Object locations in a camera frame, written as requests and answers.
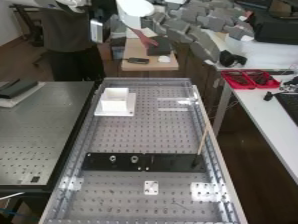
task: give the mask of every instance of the screw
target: screw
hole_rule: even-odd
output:
[[[132,163],[138,163],[139,162],[139,157],[138,156],[132,156],[131,161],[132,161]]]
[[[110,157],[110,161],[111,161],[112,163],[116,162],[116,156],[115,156],[115,155]]]

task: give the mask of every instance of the transparent acrylic enclosure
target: transparent acrylic enclosure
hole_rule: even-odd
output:
[[[138,94],[135,116],[95,117],[104,89],[124,87]],[[106,79],[47,207],[44,223],[241,223],[211,132],[200,172],[82,169],[90,152],[196,155],[207,127],[200,102],[189,79]],[[146,181],[159,182],[158,195],[144,194]]]

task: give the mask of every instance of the white foam block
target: white foam block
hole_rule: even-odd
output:
[[[96,111],[95,111],[95,116],[134,117],[135,116],[135,109],[136,109],[136,100],[138,100],[138,94],[136,93],[130,93],[128,94],[128,101],[127,101],[127,106],[128,106],[127,111],[104,111],[103,106],[102,106],[102,102],[99,101]]]

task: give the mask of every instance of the white table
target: white table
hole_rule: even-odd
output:
[[[275,76],[279,81],[289,81],[296,75]],[[280,89],[236,90],[225,82],[223,97],[219,105],[213,130],[219,134],[232,92],[249,114],[261,134],[275,153],[285,165],[298,184],[298,126],[288,115],[276,97],[264,100],[268,91],[277,93]]]
[[[298,69],[298,45],[275,44],[253,41],[239,41],[228,34],[204,31],[217,44],[221,51],[248,58],[245,66],[224,67],[220,62],[215,65],[219,71],[227,69],[263,69],[263,70],[297,70]]]

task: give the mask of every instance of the wall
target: wall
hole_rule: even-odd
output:
[[[22,35],[16,18],[9,5],[9,2],[0,0],[0,46]]]

